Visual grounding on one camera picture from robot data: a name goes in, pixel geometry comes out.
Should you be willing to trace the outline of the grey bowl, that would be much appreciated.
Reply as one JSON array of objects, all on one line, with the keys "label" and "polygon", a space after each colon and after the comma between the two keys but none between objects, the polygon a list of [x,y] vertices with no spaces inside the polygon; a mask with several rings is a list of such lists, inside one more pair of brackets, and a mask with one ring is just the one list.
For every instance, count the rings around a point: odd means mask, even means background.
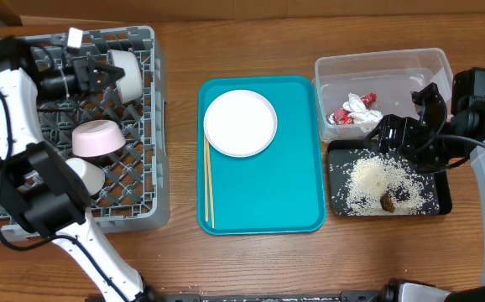
[{"label": "grey bowl", "polygon": [[143,95],[142,72],[133,52],[110,50],[107,58],[111,65],[122,68],[124,76],[116,81],[117,92],[122,103],[135,101]]}]

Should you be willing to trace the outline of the red snack wrapper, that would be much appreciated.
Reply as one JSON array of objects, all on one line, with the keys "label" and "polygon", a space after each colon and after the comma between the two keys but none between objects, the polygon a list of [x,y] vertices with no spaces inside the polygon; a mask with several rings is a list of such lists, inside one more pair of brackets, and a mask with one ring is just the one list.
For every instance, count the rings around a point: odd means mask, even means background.
[{"label": "red snack wrapper", "polygon": [[348,100],[342,104],[342,107],[330,113],[326,120],[331,125],[344,125],[355,123],[355,118],[350,114],[355,112],[365,112],[369,107],[377,101],[375,93],[369,93],[364,96],[359,96],[354,93],[348,94]]}]

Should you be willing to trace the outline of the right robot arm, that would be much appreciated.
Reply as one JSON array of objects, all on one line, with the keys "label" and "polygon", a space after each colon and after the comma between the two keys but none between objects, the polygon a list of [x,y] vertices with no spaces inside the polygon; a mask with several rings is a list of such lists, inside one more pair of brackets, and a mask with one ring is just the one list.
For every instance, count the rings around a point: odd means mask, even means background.
[{"label": "right robot arm", "polygon": [[445,172],[466,161],[474,171],[481,198],[484,260],[481,284],[475,289],[447,291],[406,279],[390,279],[381,301],[485,301],[485,68],[454,75],[451,103],[437,84],[411,94],[417,118],[384,116],[364,139],[380,153],[389,151],[424,172]]}]

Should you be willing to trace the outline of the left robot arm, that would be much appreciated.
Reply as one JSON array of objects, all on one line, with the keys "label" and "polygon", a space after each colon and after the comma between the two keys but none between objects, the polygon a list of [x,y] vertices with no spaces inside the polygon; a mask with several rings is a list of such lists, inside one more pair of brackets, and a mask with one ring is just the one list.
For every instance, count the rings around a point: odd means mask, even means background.
[{"label": "left robot arm", "polygon": [[154,301],[154,291],[107,240],[91,213],[80,176],[45,142],[38,106],[70,97],[96,96],[115,85],[123,102],[143,93],[135,55],[111,50],[107,63],[78,55],[81,38],[60,44],[62,66],[41,70],[37,44],[0,39],[0,208],[26,232],[68,253],[105,301]]}]

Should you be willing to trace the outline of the white tissue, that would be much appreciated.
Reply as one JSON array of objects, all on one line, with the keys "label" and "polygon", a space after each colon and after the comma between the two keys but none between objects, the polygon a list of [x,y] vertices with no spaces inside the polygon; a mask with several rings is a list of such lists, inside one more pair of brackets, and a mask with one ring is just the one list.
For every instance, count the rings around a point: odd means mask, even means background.
[{"label": "white tissue", "polygon": [[383,118],[380,111],[370,109],[370,106],[377,101],[377,95],[370,93],[359,96],[354,93],[348,94],[348,100],[343,103],[342,108],[347,111],[347,116],[354,124],[379,122]]}]

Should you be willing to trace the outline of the brown food scrap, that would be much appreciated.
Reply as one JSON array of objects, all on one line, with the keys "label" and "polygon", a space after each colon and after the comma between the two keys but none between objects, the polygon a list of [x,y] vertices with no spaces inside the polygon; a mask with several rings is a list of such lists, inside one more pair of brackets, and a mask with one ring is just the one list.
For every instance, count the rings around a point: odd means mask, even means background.
[{"label": "brown food scrap", "polygon": [[395,212],[395,206],[392,200],[392,196],[389,191],[384,193],[381,198],[380,198],[380,203],[382,206],[382,209],[388,213],[394,213]]}]

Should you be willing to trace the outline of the pink bowl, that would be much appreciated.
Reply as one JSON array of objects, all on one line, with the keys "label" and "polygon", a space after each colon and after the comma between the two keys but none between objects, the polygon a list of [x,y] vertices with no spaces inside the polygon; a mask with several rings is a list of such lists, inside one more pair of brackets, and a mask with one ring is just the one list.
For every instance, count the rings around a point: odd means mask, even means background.
[{"label": "pink bowl", "polygon": [[75,156],[90,158],[117,151],[125,143],[126,139],[114,121],[94,120],[73,130],[71,147]]}]

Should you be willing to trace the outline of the white paper cup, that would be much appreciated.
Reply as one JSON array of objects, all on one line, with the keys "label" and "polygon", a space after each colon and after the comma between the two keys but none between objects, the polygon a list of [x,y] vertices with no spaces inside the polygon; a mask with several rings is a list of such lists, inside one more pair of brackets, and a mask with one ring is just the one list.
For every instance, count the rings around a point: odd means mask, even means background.
[{"label": "white paper cup", "polygon": [[70,158],[65,162],[79,176],[90,195],[103,188],[105,175],[101,168],[80,158]]}]

